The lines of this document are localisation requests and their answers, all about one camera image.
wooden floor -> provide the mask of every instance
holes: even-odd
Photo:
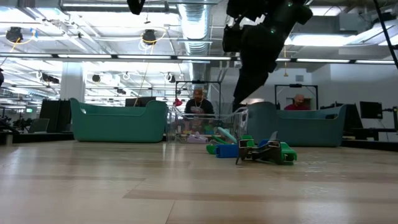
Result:
[[[199,144],[0,148],[0,223],[398,223],[398,154],[295,148],[294,166]]]

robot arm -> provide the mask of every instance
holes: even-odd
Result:
[[[229,0],[226,13],[235,23],[224,29],[223,50],[239,52],[242,61],[234,105],[265,84],[296,22],[305,24],[313,16],[304,4],[305,0]],[[266,16],[262,23],[240,28],[244,17],[255,21],[262,15]]]

blue block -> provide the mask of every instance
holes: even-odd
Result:
[[[222,144],[216,145],[217,158],[236,158],[239,154],[238,145]]]
[[[261,146],[267,144],[267,142],[268,142],[268,139],[261,140],[261,142],[259,143],[258,147],[261,147]]]

ductwork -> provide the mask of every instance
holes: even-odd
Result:
[[[208,36],[209,5],[179,4],[183,36],[190,40],[203,40]],[[189,55],[208,55],[209,43],[186,42],[185,49]],[[191,80],[204,80],[205,63],[191,63],[189,67]]]

clear plastic crate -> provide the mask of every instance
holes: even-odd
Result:
[[[224,136],[218,127],[224,128],[235,137],[246,134],[248,126],[248,109],[240,108],[233,114],[185,114],[176,107],[171,106],[167,116],[167,141],[168,142],[194,142],[209,143],[211,139],[194,139],[197,134],[202,138],[211,138],[215,135]]]

